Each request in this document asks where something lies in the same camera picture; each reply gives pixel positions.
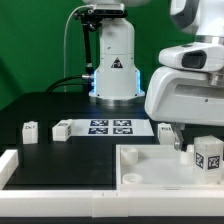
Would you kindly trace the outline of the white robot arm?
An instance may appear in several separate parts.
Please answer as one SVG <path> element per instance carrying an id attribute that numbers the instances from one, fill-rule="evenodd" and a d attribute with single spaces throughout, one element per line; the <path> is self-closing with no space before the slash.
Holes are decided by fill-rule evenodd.
<path id="1" fill-rule="evenodd" d="M 172 21 L 196 39 L 161 50 L 162 66 L 142 92 L 134 65 L 134 28 L 124 12 L 149 1 L 83 0 L 90 17 L 87 27 L 100 30 L 100 64 L 90 99 L 112 105 L 143 97 L 154 121 L 223 126 L 224 0 L 171 0 Z"/>

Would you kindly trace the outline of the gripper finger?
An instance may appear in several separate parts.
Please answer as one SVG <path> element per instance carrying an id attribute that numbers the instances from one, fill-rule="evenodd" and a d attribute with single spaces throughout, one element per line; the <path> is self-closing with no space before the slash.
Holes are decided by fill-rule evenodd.
<path id="1" fill-rule="evenodd" d="M 172 123 L 171 128 L 174 133 L 174 148 L 181 150 L 184 142 L 182 131 L 185 129 L 185 125 L 182 123 Z"/>

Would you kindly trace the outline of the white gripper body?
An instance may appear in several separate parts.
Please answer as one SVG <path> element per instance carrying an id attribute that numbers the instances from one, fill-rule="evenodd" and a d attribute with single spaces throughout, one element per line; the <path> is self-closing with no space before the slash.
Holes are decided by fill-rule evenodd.
<path id="1" fill-rule="evenodd" d="M 206 73 L 160 67 L 151 77 L 145 111 L 154 121 L 224 126 L 224 88 L 210 86 Z"/>

